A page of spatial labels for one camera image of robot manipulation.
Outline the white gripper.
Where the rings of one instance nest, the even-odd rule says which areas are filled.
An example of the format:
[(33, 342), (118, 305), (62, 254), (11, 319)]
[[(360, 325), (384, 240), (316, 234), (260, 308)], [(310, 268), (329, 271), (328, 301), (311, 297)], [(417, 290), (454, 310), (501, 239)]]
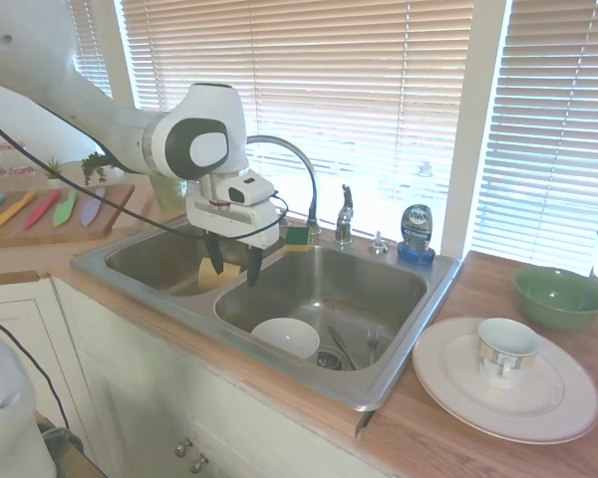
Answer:
[(273, 246), (279, 240), (275, 206), (269, 200), (253, 206), (216, 206), (199, 194), (189, 194), (186, 197), (186, 216), (191, 225), (204, 230), (204, 245), (217, 275), (222, 274), (224, 269), (219, 236), (235, 238), (245, 235), (240, 242), (250, 245), (247, 248), (247, 285), (254, 287), (262, 266), (262, 249)]

